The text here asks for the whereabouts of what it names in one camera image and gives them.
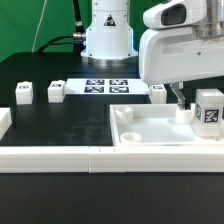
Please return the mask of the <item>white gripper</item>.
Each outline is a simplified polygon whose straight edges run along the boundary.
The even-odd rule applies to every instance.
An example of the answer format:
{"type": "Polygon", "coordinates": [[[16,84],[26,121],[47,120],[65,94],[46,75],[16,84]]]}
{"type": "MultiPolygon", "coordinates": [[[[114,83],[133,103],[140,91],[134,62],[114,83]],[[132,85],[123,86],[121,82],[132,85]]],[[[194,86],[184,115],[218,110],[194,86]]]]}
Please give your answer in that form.
{"type": "Polygon", "coordinates": [[[180,83],[224,75],[224,37],[201,39],[192,27],[146,30],[139,46],[139,74],[148,84],[170,84],[180,110],[180,83]]]}

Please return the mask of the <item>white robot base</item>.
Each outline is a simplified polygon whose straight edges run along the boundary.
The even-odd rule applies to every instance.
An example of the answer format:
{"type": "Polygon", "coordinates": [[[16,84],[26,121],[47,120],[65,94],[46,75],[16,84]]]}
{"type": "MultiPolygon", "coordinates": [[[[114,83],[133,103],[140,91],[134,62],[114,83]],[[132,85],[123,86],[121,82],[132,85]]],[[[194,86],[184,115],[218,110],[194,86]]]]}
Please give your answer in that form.
{"type": "Polygon", "coordinates": [[[83,62],[98,66],[135,63],[133,29],[129,25],[130,0],[92,0],[92,22],[86,30],[83,62]]]}

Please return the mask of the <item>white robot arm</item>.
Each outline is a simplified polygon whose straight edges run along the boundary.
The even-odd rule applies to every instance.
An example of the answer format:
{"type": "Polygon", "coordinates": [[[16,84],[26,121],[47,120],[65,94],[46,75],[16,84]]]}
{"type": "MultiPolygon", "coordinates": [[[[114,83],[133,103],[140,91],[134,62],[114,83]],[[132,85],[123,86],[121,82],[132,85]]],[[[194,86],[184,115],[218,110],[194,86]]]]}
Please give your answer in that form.
{"type": "Polygon", "coordinates": [[[166,0],[143,14],[139,73],[149,86],[169,84],[182,110],[185,81],[224,75],[224,0],[166,0]]]}

